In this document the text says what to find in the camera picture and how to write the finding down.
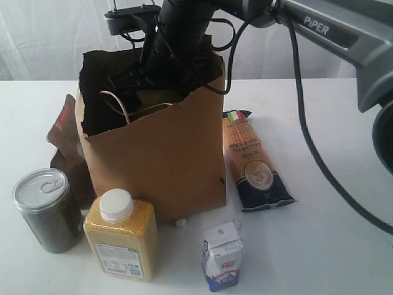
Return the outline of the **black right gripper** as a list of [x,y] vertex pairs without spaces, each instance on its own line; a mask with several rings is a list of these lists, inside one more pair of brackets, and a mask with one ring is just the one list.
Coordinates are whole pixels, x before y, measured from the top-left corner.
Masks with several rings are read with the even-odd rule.
[[217,57],[205,35],[215,10],[209,1],[164,1],[143,10],[139,69],[107,78],[126,108],[142,106],[141,89],[196,89],[217,77]]

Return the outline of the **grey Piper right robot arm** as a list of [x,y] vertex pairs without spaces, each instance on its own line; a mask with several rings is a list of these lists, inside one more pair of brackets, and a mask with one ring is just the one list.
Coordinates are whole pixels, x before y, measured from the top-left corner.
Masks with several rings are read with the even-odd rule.
[[280,23],[356,69],[358,108],[380,105],[372,131],[382,164],[392,170],[392,6],[379,1],[164,1],[112,9],[105,14],[113,36],[144,33],[139,62],[109,80],[119,93],[206,87],[206,56],[200,44],[214,12],[222,10],[243,28]]

